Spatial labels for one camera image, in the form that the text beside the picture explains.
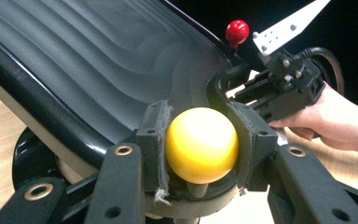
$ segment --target glossy black edge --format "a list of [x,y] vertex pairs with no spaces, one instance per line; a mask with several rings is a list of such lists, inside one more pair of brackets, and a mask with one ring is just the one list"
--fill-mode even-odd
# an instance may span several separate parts
[[8,94],[3,94],[0,100],[11,110],[12,106],[26,108],[17,114],[20,119],[31,116],[30,120],[23,120],[26,125],[30,126],[29,122],[32,122],[34,129],[47,130],[49,137],[58,140],[78,157],[97,169],[101,167],[104,152],[113,143],[65,105],[1,44],[0,92]]
[[[223,42],[219,37],[214,35],[211,31],[209,31],[207,28],[199,24],[197,21],[195,21],[193,18],[185,14],[184,11],[182,11],[179,7],[177,7],[175,4],[171,3],[169,0],[159,0],[162,4],[164,4],[170,11],[175,13],[177,16],[179,16],[182,20],[184,20],[186,23],[188,23],[191,27],[196,29],[200,34],[202,34],[211,44],[216,46],[218,49],[220,49],[222,52],[227,52],[228,45]],[[233,64],[240,64],[243,63],[243,59],[238,56],[238,54],[234,54],[233,57],[230,59]]]

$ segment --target black background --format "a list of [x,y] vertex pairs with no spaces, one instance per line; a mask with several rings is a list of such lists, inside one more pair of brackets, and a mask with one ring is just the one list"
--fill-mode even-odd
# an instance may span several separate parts
[[[244,20],[248,23],[251,33],[261,33],[312,1],[172,0],[172,2],[226,41],[225,30],[233,20]],[[343,69],[345,96],[358,104],[358,1],[332,0],[301,35],[284,47],[291,53],[298,53],[308,47],[323,47],[333,51]],[[257,52],[251,37],[239,49],[240,56],[250,62],[254,68],[261,66],[256,56]]]

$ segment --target person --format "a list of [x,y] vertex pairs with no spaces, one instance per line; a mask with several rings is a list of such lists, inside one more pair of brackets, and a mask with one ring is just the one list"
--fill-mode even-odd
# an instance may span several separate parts
[[358,151],[358,105],[350,102],[330,86],[322,91],[314,105],[269,123],[273,128],[289,127],[305,139],[317,133],[326,145]]

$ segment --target red ball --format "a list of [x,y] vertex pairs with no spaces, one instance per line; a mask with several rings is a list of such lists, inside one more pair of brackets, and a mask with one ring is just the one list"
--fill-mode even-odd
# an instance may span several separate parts
[[245,21],[232,21],[226,29],[226,39],[231,48],[236,49],[249,36],[249,26]]

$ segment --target black mechanical device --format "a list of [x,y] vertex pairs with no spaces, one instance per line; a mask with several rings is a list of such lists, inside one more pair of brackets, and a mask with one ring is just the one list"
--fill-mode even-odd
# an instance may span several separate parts
[[[269,185],[276,223],[358,223],[358,190],[268,126],[320,97],[330,78],[314,56],[342,92],[337,59],[257,45],[267,70],[248,80],[235,44],[168,1],[0,1],[0,98],[29,127],[0,223],[198,223]],[[172,120],[200,106],[224,114],[240,142],[234,168],[203,193],[169,167],[164,145]]]

